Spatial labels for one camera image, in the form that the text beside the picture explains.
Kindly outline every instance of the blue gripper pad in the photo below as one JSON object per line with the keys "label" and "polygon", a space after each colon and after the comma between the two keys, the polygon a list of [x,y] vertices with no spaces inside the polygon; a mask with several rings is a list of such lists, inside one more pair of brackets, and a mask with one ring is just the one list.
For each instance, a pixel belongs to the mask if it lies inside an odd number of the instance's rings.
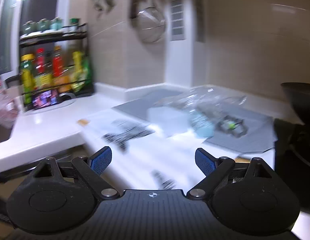
{"label": "blue gripper pad", "polygon": [[216,161],[217,159],[214,156],[210,155],[202,148],[198,148],[195,152],[195,163],[205,176],[208,176],[216,169]]}
{"label": "blue gripper pad", "polygon": [[93,154],[87,159],[87,164],[98,175],[101,175],[103,171],[112,161],[112,150],[110,147],[105,146],[97,153]]}

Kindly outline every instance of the spice rack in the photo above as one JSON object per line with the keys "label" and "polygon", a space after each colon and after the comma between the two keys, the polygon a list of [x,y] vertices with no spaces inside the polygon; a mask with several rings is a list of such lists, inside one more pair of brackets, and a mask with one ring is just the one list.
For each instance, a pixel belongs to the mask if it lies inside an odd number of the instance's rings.
{"label": "spice rack", "polygon": [[[67,30],[70,26],[64,26],[62,29]],[[82,24],[78,26],[78,31],[76,32],[51,32],[51,33],[39,33],[36,35],[31,35],[29,34],[28,36],[21,36],[19,40],[19,59],[21,58],[20,56],[22,55],[22,49],[35,46],[35,45],[41,45],[41,44],[46,44],[46,43],[54,43],[58,41],[71,41],[71,40],[83,40],[87,38],[87,24]],[[83,45],[81,43],[81,50],[85,51],[85,57],[88,57],[88,43],[86,42],[85,48],[83,48]],[[85,82],[84,86],[79,90],[78,92],[71,92],[75,95],[75,97],[85,97],[85,96],[90,96],[92,95],[95,90],[94,90],[94,85],[93,85],[93,78],[92,78],[92,67],[89,65],[90,68],[90,78],[84,79],[84,80],[78,80],[76,82],[70,82],[70,83],[62,83],[58,85],[54,85],[51,87],[45,87],[43,89],[37,89],[37,90],[32,90],[30,92],[24,92],[22,93],[23,95],[26,94],[31,94],[34,95],[35,93],[49,90],[49,89],[55,89],[59,88],[65,85],[70,85],[70,84],[76,84],[76,83],[82,83]],[[21,82],[21,71],[19,68],[19,82]],[[28,111],[31,109],[31,104],[25,104],[24,102],[24,107],[25,111]]]}

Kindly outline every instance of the metal screw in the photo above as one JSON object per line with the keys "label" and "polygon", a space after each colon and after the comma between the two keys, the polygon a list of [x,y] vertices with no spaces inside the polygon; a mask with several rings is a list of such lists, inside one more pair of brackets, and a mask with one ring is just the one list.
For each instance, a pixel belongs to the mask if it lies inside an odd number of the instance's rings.
{"label": "metal screw", "polygon": [[117,190],[113,188],[106,188],[102,190],[102,195],[105,197],[113,197],[117,194]]}
{"label": "metal screw", "polygon": [[205,191],[200,188],[194,188],[190,190],[190,195],[193,197],[203,197],[205,195]]}

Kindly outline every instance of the small green object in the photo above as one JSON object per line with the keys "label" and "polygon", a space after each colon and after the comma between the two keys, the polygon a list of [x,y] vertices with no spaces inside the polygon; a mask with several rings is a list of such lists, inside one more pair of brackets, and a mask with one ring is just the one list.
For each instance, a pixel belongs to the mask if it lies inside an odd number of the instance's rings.
{"label": "small green object", "polygon": [[85,57],[84,60],[83,60],[83,69],[87,73],[87,76],[86,76],[87,81],[85,81],[85,84],[88,85],[88,84],[91,83],[91,79],[92,79],[91,71],[90,71],[90,67],[89,67],[88,57]]}
{"label": "small green object", "polygon": [[70,25],[79,25],[79,18],[71,18],[69,19]]}
{"label": "small green object", "polygon": [[228,122],[228,127],[229,127],[229,129],[234,130],[236,128],[236,123]]}

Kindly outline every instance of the plastic bag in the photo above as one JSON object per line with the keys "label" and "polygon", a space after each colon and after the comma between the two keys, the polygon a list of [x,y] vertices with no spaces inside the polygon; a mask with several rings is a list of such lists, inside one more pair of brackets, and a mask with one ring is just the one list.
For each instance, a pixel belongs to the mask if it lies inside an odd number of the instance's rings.
{"label": "plastic bag", "polygon": [[10,129],[18,116],[18,108],[13,98],[0,93],[0,124]]}
{"label": "plastic bag", "polygon": [[202,86],[178,96],[163,98],[154,106],[169,106],[189,112],[199,110],[200,112],[204,111],[203,114],[210,115],[209,111],[221,111],[222,103],[241,105],[245,101],[246,96],[228,97],[218,92],[216,88]]}
{"label": "plastic bag", "polygon": [[216,124],[225,118],[228,113],[223,104],[242,105],[246,96],[228,97],[212,87],[198,87],[178,96],[163,98],[154,106],[168,106],[187,111],[189,123],[196,134],[202,138],[214,136]]}

